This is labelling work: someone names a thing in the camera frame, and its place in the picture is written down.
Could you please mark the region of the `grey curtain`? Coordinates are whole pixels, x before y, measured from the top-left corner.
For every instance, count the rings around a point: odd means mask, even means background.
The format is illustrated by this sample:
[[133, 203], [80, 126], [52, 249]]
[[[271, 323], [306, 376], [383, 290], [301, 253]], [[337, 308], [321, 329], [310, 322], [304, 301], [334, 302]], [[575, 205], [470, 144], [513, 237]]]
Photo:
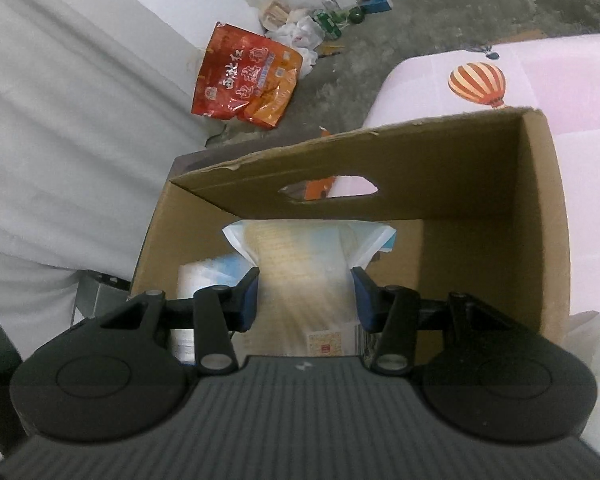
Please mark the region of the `grey curtain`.
[[0, 0], [0, 324], [23, 356], [68, 328], [83, 271], [132, 278], [172, 162], [207, 127], [60, 0]]

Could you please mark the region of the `brown cardboard box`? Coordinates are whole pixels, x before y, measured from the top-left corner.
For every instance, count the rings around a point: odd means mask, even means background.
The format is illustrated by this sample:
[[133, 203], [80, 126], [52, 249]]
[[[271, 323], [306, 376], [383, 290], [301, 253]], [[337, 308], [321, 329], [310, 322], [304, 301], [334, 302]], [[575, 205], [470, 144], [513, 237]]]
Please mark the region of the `brown cardboard box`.
[[240, 220], [358, 220], [396, 229], [365, 270], [426, 298], [467, 292], [551, 342], [569, 314], [562, 179], [543, 114], [497, 110], [336, 134], [175, 177], [134, 294], [178, 296], [183, 266], [234, 254]]

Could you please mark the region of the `blue white tissue pack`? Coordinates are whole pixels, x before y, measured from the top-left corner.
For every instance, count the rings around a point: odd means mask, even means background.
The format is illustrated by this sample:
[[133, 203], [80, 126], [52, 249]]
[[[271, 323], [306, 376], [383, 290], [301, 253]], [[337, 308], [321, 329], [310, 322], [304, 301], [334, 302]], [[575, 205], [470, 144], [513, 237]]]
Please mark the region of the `blue white tissue pack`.
[[358, 220], [240, 220], [223, 234], [259, 269], [256, 319], [233, 337], [238, 359], [364, 352], [351, 270], [391, 252], [396, 229]]

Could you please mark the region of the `red orange snack bag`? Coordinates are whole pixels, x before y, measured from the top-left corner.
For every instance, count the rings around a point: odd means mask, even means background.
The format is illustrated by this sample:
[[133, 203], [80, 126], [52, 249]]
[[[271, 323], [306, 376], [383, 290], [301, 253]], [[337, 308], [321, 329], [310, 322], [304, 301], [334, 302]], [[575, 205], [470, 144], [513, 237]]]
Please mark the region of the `red orange snack bag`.
[[302, 56], [293, 48], [218, 23], [204, 51], [192, 113], [273, 129], [285, 114], [301, 69]]

